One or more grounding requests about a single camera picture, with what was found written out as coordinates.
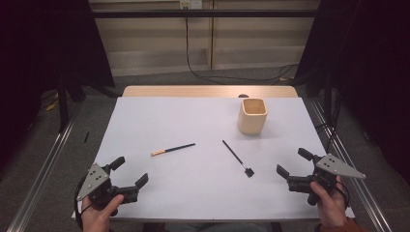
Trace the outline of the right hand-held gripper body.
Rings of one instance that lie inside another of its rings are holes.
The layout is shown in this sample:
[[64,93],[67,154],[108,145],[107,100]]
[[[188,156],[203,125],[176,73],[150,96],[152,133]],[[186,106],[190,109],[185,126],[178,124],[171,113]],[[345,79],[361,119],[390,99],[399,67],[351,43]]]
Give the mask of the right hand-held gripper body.
[[315,206],[320,200],[320,197],[311,189],[311,182],[316,182],[328,193],[331,193],[337,189],[337,176],[346,176],[357,179],[366,178],[364,173],[331,154],[323,157],[313,155],[313,159],[309,161],[311,161],[314,166],[311,175],[298,177],[289,174],[286,183],[290,191],[307,193],[307,203],[311,206]]

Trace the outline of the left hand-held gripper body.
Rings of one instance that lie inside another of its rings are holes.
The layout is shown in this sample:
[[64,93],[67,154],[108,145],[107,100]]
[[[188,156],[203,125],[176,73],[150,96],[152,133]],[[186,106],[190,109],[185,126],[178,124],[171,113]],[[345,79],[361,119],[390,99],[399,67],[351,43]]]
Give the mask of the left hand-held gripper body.
[[123,204],[136,202],[139,189],[135,185],[125,188],[113,186],[110,179],[111,171],[113,170],[109,168],[109,164],[99,166],[97,163],[93,163],[80,184],[76,201],[82,201],[85,197],[89,197],[95,206],[105,208],[115,196],[121,194],[124,196]]

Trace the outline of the black brush with tan tip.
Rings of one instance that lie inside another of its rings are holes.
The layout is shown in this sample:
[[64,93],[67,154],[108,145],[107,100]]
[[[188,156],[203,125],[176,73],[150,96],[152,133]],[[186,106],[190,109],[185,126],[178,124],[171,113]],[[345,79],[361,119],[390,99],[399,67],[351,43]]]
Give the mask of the black brush with tan tip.
[[195,146],[195,145],[196,145],[195,143],[191,143],[191,144],[181,145],[181,146],[168,148],[168,149],[164,149],[164,150],[158,150],[158,151],[152,152],[151,157],[155,157],[155,156],[158,156],[158,155],[161,155],[161,154],[170,153],[170,152],[185,149],[185,148],[189,148],[189,147]]

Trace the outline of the black brush with square head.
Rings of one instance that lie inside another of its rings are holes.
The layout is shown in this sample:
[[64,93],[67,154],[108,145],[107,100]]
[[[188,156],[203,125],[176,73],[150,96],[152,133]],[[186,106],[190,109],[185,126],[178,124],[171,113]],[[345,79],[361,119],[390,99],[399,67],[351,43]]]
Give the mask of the black brush with square head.
[[250,178],[254,175],[254,172],[251,168],[247,167],[242,160],[237,156],[237,154],[232,150],[232,148],[227,144],[225,140],[222,141],[224,146],[229,150],[229,152],[235,157],[235,159],[244,167],[246,175]]

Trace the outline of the beige square cup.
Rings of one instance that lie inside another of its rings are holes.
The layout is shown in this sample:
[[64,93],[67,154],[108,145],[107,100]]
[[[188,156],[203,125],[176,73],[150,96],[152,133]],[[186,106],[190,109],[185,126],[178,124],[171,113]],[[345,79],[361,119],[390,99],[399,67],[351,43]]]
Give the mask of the beige square cup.
[[244,134],[261,133],[267,115],[268,109],[263,100],[252,98],[243,99],[238,116],[239,131]]

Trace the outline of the person's left hand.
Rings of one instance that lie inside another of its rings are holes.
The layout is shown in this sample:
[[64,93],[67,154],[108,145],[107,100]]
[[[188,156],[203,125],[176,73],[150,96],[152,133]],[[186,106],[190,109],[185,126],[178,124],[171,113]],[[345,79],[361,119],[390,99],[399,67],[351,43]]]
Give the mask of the person's left hand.
[[115,196],[108,205],[99,209],[92,204],[89,197],[82,200],[81,218],[83,232],[109,232],[110,215],[121,205],[124,196],[119,194]]

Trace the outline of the person's right hand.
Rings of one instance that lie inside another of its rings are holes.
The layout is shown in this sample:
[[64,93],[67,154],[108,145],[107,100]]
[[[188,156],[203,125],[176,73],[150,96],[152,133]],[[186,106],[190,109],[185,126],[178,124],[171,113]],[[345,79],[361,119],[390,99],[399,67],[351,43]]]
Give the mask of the person's right hand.
[[343,195],[337,190],[328,193],[316,182],[311,182],[310,187],[320,197],[317,207],[322,227],[336,229],[345,225],[347,217]]

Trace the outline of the white table sheet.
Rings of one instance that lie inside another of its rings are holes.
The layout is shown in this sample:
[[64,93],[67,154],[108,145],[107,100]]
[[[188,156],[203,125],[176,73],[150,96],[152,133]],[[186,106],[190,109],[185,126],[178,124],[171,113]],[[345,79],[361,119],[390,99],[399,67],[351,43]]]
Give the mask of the white table sheet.
[[[260,221],[316,218],[303,193],[291,192],[276,172],[295,176],[313,170],[299,148],[325,150],[300,98],[268,98],[268,116],[258,135],[239,131],[239,98],[131,98],[116,102],[95,158],[105,165],[119,157],[113,185],[127,187],[147,173],[136,202],[119,219],[158,221]],[[224,146],[225,140],[244,167]],[[195,146],[151,157],[181,145]]]

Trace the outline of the black curtain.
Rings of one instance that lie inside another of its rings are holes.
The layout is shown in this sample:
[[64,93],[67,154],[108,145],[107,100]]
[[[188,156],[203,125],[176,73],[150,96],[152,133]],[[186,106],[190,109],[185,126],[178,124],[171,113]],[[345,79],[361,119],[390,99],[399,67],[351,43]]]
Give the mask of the black curtain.
[[296,81],[337,88],[410,185],[410,0],[320,0]]
[[0,0],[0,171],[60,83],[114,85],[89,0]]

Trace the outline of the black horizontal bar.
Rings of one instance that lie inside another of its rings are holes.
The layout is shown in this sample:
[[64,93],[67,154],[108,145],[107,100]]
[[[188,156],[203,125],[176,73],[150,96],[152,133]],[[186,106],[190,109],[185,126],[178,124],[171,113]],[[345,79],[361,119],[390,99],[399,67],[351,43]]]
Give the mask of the black horizontal bar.
[[316,17],[317,10],[95,10],[95,18],[148,18],[148,17]]

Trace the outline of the aluminium rail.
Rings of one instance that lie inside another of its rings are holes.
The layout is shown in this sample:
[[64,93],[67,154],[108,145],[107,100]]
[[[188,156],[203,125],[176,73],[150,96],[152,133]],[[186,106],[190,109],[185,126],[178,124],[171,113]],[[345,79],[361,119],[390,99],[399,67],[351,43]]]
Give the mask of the aluminium rail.
[[63,127],[61,131],[58,132],[58,135],[51,147],[50,151],[47,154],[46,160],[37,175],[34,184],[30,188],[26,197],[20,204],[19,209],[17,210],[10,226],[6,232],[24,232],[27,224],[34,213],[35,208],[37,207],[41,196],[43,195],[45,185],[48,182],[48,179],[51,175],[54,166],[59,159],[62,151],[64,150],[65,144],[71,134],[73,129],[74,122],[78,117],[78,114],[81,110],[82,105],[76,105],[73,108],[72,117],[68,120],[66,126]]
[[[328,141],[324,145],[325,150],[330,151],[333,155],[344,161],[346,164],[355,167],[355,164],[350,158],[343,143],[341,142],[337,131],[328,124],[328,120],[325,118],[324,108],[320,104],[319,100],[312,100],[311,106],[321,124],[320,129],[323,129],[326,133],[326,136],[328,137]],[[391,226],[389,225],[381,209],[379,208],[378,203],[366,186],[365,180],[350,178],[349,181],[353,189],[358,194],[358,197],[361,200],[363,206],[365,207],[375,230],[377,232],[393,232]]]

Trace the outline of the white wall socket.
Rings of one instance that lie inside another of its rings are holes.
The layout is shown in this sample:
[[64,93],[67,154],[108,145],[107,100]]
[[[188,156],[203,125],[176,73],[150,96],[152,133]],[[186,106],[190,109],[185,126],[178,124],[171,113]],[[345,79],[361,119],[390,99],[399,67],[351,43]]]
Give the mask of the white wall socket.
[[201,10],[202,0],[179,0],[180,8],[182,10]]

